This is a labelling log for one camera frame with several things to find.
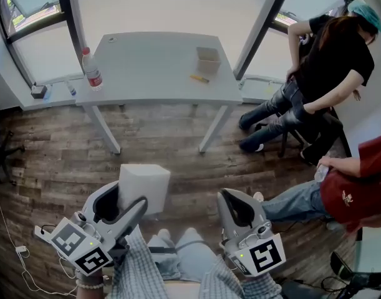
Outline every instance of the person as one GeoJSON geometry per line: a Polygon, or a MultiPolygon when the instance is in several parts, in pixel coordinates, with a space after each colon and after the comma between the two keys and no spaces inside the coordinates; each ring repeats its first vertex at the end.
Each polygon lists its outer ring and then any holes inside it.
{"type": "Polygon", "coordinates": [[[331,170],[322,183],[294,186],[270,201],[262,201],[273,222],[332,217],[350,233],[361,227],[381,227],[381,136],[359,145],[360,158],[322,157],[331,170]]]}
{"type": "Polygon", "coordinates": [[[327,110],[343,102],[352,92],[360,99],[357,88],[366,86],[374,69],[369,52],[381,31],[377,13],[368,5],[353,1],[349,14],[342,17],[323,15],[288,28],[292,67],[286,83],[272,99],[244,114],[242,130],[274,113],[282,116],[243,139],[239,147],[247,152],[260,151],[263,143],[297,126],[314,125],[320,137],[301,152],[301,157],[316,165],[342,131],[342,124],[327,110]],[[315,41],[309,54],[299,60],[299,36],[313,33],[315,41]]]}
{"type": "MultiPolygon", "coordinates": [[[[280,285],[268,273],[249,278],[241,285],[222,257],[213,253],[194,228],[187,229],[176,245],[166,229],[146,244],[139,227],[127,237],[127,242],[130,250],[122,263],[115,263],[109,299],[174,299],[185,295],[205,299],[282,299],[280,285]],[[176,252],[151,254],[149,247],[175,248],[176,252]]],[[[102,284],[101,269],[91,277],[80,276],[78,283],[102,284]]],[[[77,299],[103,297],[102,288],[78,287],[77,299]]]]}

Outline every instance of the small box on window sill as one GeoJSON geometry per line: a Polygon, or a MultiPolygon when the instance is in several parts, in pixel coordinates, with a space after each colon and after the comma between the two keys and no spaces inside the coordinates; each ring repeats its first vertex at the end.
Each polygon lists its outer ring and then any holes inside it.
{"type": "Polygon", "coordinates": [[[46,85],[33,85],[31,95],[33,98],[43,98],[47,91],[46,85]]]}

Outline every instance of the window frame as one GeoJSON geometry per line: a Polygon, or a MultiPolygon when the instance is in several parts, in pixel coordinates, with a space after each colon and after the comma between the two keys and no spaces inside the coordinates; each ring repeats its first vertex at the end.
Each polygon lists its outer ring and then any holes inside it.
{"type": "Polygon", "coordinates": [[[4,19],[2,18],[1,7],[0,7],[0,33],[4,40],[4,43],[12,57],[14,64],[16,65],[18,71],[22,75],[25,82],[28,84],[28,87],[31,87],[36,83],[34,77],[31,75],[29,69],[27,68],[24,59],[21,57],[18,49],[14,45],[15,41],[22,39],[23,37],[28,36],[29,34],[35,33],[39,30],[42,30],[46,27],[52,26],[60,22],[66,22],[71,36],[72,45],[74,46],[75,54],[78,58],[80,67],[82,68],[82,47],[84,45],[83,36],[79,35],[79,32],[75,26],[75,19],[73,15],[73,7],[71,5],[71,0],[59,0],[60,3],[60,12],[53,14],[51,16],[45,17],[30,26],[24,27],[21,30],[9,35],[8,31],[4,25],[4,19]]]}
{"type": "MultiPolygon", "coordinates": [[[[233,74],[237,81],[240,81],[244,77],[247,71],[247,68],[250,65],[251,61],[253,60],[256,52],[258,51],[258,48],[261,45],[261,42],[263,41],[268,29],[273,29],[273,30],[287,34],[288,26],[276,20],[276,16],[281,13],[280,9],[284,1],[285,0],[275,0],[273,2],[272,8],[269,11],[268,17],[266,18],[261,30],[256,36],[254,40],[254,44],[250,48],[250,51],[245,56],[244,61],[242,63],[239,63],[239,65],[234,68],[233,74]]],[[[352,0],[344,0],[345,5],[348,5],[348,3],[350,3],[351,1],[352,0]]]]}

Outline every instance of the white table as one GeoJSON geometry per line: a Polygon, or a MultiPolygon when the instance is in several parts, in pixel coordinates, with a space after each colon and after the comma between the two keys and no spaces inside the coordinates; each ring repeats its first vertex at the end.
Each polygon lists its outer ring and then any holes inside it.
{"type": "Polygon", "coordinates": [[[243,102],[232,69],[217,37],[174,32],[106,34],[95,51],[103,87],[93,91],[87,80],[77,89],[82,106],[111,152],[120,153],[97,105],[128,103],[216,104],[221,108],[199,146],[205,152],[226,123],[235,105],[243,102]],[[221,66],[216,75],[196,71],[196,47],[218,50],[221,66]],[[210,80],[205,84],[191,74],[210,80]]]}

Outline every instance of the bracelet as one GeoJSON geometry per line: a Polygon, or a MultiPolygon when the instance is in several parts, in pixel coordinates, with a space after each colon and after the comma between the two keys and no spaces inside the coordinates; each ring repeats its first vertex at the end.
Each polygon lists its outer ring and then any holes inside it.
{"type": "Polygon", "coordinates": [[[100,283],[98,285],[92,285],[92,286],[90,286],[90,285],[83,285],[83,284],[81,284],[81,282],[78,279],[75,281],[75,283],[77,284],[77,286],[79,288],[82,288],[82,289],[92,289],[92,290],[95,290],[95,289],[100,289],[100,288],[104,287],[104,283],[100,283]]]}

